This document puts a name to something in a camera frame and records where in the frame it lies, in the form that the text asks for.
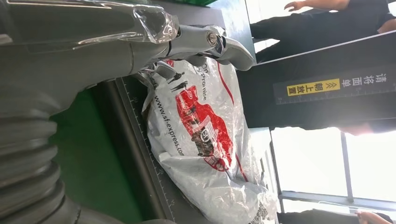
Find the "black pants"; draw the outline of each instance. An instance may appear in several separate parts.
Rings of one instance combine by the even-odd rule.
[[[278,213],[281,224],[359,224],[357,216],[343,215],[322,210]]]
[[[250,24],[252,37],[256,39],[276,39],[280,42],[258,52],[257,62],[275,60],[281,57],[302,53],[307,40],[309,15],[292,14],[290,16],[272,17]]]

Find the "red logo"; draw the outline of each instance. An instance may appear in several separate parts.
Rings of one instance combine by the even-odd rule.
[[[192,86],[176,95],[177,112],[198,149],[198,156],[214,169],[228,170],[231,166],[233,143],[224,120],[210,105],[198,102],[197,88]]]
[[[175,66],[175,62],[173,60],[165,60],[165,62],[170,65],[171,67]]]

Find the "metal bolt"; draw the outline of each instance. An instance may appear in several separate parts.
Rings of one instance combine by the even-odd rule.
[[[216,46],[216,43],[217,43],[217,35],[216,35],[215,33],[208,33],[207,40],[208,40],[208,43],[209,43],[211,46]]]

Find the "robotic arm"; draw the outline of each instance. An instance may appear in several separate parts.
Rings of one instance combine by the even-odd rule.
[[[0,0],[0,223],[120,223],[64,195],[49,121],[99,82],[205,57],[248,70],[238,42],[182,26],[161,7],[96,0]]]

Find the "plastic courier bag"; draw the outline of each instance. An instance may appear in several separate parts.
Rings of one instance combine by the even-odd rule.
[[[173,182],[217,224],[265,223],[276,196],[263,184],[243,115],[235,69],[168,61],[177,74],[150,76],[148,137]]]

